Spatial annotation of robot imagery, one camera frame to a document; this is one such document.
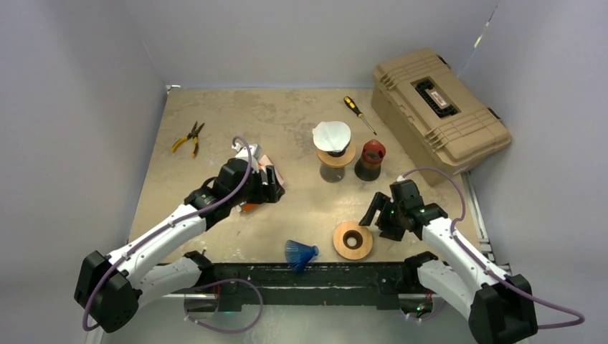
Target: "plastic case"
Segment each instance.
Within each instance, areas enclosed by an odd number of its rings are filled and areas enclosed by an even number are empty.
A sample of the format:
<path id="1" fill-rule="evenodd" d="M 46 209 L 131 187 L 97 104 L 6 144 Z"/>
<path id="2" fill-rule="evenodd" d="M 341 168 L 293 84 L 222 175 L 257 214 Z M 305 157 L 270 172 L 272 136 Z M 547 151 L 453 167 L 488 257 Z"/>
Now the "plastic case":
<path id="1" fill-rule="evenodd" d="M 469 171 L 511 141 L 500 118 L 429 48 L 378 64 L 372 108 L 417 167 Z M 431 186 L 444 181 L 423 171 Z"/>

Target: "tabletop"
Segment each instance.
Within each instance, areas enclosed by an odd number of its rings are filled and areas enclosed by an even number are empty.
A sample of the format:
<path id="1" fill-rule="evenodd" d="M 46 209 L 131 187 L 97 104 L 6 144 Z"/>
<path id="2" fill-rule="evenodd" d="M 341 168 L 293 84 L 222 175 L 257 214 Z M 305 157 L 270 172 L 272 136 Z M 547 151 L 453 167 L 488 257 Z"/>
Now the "tabletop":
<path id="1" fill-rule="evenodd" d="M 377 136 L 346 107 L 343 101 L 346 95 L 357 103 Z M 332 120 L 350 127 L 351 142 L 358 151 L 346 166 L 343 180 L 337 183 L 321 178 L 312 134 L 319 122 Z M 190 131 L 195 121 L 205 122 L 199 134 L 198 156 L 191 157 L 194 148 L 191 140 L 172 153 L 171 146 Z M 129 239 L 133 241 L 157 225 L 203 181 L 216 176 L 220 167 L 235 155 L 231 149 L 235 135 L 242 135 L 249 144 L 261 145 L 285 179 L 285 195 L 277 204 L 263 204 L 251 212 L 233 210 L 227 219 L 182 245 L 164 262 L 203 249 L 212 262 L 284 262 L 285 242 L 289 239 L 316 245 L 319 262 L 346 261 L 333 248 L 335 228 L 342 221 L 359 221 L 377 191 L 390 195 L 389 184 L 415 167 L 371 108 L 371 89 L 173 89 L 167 98 Z M 363 144 L 373 138 L 386 147 L 386 157 L 378 179 L 365 182 L 357 178 L 354 166 Z M 408 178 L 416 182 L 425 203 L 439 204 L 450 218 L 460 215 L 460 199 L 451 183 L 445 181 L 431 188 L 418 173 Z M 466 192 L 459 176 L 456 182 Z M 420 252 L 433 251 L 411 233 L 395 242 L 380 238 L 377 227 L 369 228 L 374 245 L 363 261 L 402 261 Z M 457 228 L 479 247 L 469 210 Z"/>

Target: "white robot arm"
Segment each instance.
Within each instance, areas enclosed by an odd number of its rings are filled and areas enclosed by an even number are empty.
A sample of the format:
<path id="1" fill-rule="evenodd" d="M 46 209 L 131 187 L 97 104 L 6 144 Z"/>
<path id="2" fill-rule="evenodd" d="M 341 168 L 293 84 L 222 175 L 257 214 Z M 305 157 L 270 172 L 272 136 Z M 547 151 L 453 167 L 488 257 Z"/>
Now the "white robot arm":
<path id="1" fill-rule="evenodd" d="M 390 185 L 391 197 L 376 193 L 359 222 L 375 225 L 380 237 L 401 241 L 406 231 L 435 248 L 447 265 L 431 252 L 405 260 L 415 274 L 411 280 L 436 292 L 468 320 L 479 343 L 515 343 L 538 331 L 534 303 L 503 283 L 527 294 L 530 284 L 521 275 L 509 276 L 485 258 L 456 229 L 436 204 L 424 204 L 416 184 L 403 178 Z"/>
<path id="2" fill-rule="evenodd" d="M 247 162 L 249 153 L 243 152 L 246 148 L 237 145 L 235 149 L 237 157 L 228 160 L 217 177 L 192 191 L 161 223 L 120 249 L 105 256 L 95 251 L 84 259 L 74 298 L 105 332 L 123 327 L 150 301 L 193 287 L 212 268 L 198 252 L 189 252 L 169 265 L 157 265 L 169 253 L 228 217 L 237 204 L 276 203 L 285 193 L 273 166 L 266 166 L 264 175 L 260 172 L 258 145 L 249 146 L 251 164 Z M 249 177 L 237 191 L 248 168 Z"/>

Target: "white wall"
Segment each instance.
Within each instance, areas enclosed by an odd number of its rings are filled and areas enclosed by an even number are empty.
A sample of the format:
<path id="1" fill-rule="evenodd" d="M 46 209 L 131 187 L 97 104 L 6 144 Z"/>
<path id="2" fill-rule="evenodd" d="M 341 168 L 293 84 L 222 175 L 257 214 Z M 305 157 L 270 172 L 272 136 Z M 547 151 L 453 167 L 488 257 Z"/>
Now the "white wall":
<path id="1" fill-rule="evenodd" d="M 608 338 L 608 4 L 502 1 L 462 74 L 513 134 L 472 176 L 496 257 L 587 322 L 534 343 Z M 572 317 L 536 308 L 539 323 Z"/>
<path id="2" fill-rule="evenodd" d="M 498 0 L 125 0 L 166 83 L 360 87 L 429 46 L 456 71 Z"/>
<path id="3" fill-rule="evenodd" d="M 2 343 L 82 343 L 82 258 L 125 241 L 163 106 L 120 0 L 0 11 Z"/>

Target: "toolbox handle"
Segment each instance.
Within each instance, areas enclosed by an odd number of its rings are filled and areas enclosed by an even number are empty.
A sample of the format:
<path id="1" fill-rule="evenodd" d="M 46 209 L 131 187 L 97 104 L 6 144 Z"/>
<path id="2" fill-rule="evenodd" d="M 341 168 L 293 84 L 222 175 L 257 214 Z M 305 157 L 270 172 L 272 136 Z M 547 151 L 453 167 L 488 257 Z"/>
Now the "toolbox handle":
<path id="1" fill-rule="evenodd" d="M 427 90 L 433 90 L 434 88 L 435 85 L 430 79 L 424 79 L 421 82 L 418 82 L 418 84 L 416 85 L 416 91 L 435 112 L 435 115 L 437 115 L 439 118 L 445 118 L 447 116 L 456 115 L 458 113 L 458 110 L 456 109 L 456 107 L 454 107 L 454 105 L 449 104 L 447 107 L 442 108 L 439 104 L 437 104 L 437 102 L 435 102 L 433 97 L 431 97 L 427 93 Z"/>

